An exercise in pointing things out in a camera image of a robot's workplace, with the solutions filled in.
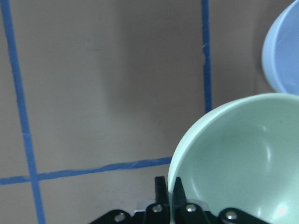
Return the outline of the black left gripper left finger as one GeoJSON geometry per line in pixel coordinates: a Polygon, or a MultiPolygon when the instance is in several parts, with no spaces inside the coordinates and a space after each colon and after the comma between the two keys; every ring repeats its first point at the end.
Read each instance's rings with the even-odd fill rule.
{"type": "Polygon", "coordinates": [[[111,210],[92,221],[93,224],[168,224],[169,198],[165,177],[155,177],[155,202],[145,210],[130,215],[124,210],[111,210]]]}

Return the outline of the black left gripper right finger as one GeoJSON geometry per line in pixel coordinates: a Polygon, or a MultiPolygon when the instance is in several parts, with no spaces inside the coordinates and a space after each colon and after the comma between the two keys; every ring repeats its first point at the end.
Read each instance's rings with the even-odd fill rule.
{"type": "Polygon", "coordinates": [[[172,193],[172,214],[176,224],[265,224],[266,222],[237,208],[225,208],[218,215],[188,202],[181,178],[172,193]]]}

